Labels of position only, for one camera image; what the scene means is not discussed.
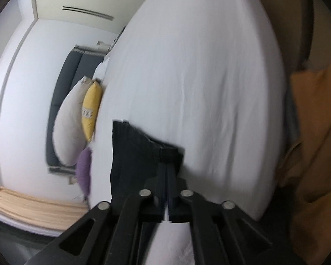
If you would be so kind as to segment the purple cushion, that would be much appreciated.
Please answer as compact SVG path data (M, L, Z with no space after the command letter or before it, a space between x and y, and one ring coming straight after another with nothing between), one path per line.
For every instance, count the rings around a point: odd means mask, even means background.
M80 154L76 163L76 179L85 197L90 195L91 184L91 149L86 147Z

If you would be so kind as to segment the dark grey headboard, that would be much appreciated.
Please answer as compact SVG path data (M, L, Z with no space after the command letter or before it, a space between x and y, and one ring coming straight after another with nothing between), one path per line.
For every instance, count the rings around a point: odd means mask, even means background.
M93 77L96 67L104 61L105 56L106 53L101 51L76 45L63 63L52 95L46 131L46 163L51 174L72 176L75 173L74 166L62 165L55 154L52 141L54 122L71 89L84 76Z

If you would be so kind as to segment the black denim pants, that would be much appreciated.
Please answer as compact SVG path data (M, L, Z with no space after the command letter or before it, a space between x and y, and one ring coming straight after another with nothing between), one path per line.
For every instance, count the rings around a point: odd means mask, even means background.
M171 164L178 173L183 163L182 149L151 138L127 121L113 122L112 151L113 202L144 189L146 181L157 176L159 164Z

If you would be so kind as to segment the yellow cushion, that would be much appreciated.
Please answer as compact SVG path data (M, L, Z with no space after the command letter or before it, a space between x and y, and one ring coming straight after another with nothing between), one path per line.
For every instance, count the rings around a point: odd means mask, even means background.
M82 103L82 130L86 141L91 142L94 135L96 120L100 103L102 101L103 88L96 80L86 92Z

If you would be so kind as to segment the right nightstand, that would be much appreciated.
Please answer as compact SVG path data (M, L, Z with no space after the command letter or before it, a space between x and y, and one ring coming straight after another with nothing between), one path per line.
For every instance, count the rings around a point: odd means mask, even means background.
M110 52L116 45L116 43L118 42L118 40L120 39L122 33L125 31L126 26L124 26L121 30L121 32L118 34L118 36L113 40L113 42L111 43L111 45L108 48L108 52Z

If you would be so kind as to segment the white bed mattress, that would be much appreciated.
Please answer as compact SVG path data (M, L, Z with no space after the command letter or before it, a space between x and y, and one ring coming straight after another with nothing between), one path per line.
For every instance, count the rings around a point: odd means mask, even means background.
M91 206L112 197L112 123L126 120L185 151L190 189L262 216L283 141L285 70L260 0L145 0L103 85Z

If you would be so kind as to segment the beige curtain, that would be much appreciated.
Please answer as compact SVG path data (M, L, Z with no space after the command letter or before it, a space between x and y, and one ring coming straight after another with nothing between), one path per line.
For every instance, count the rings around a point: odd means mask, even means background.
M0 187L0 214L26 225L65 231L87 212L84 202L41 199Z

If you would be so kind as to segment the orange cloth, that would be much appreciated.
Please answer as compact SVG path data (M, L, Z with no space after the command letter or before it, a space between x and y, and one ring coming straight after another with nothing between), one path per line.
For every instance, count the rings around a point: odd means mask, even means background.
M277 170L280 186L295 187L290 237L307 264L331 253L331 64L291 76L299 138Z

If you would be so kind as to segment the large white pillow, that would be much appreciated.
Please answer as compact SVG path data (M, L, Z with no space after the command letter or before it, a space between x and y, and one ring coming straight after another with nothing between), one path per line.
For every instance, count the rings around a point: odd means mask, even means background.
M56 115L52 142L55 155L64 166L74 166L87 141L82 128L83 99L92 85L92 79L84 76L63 100Z

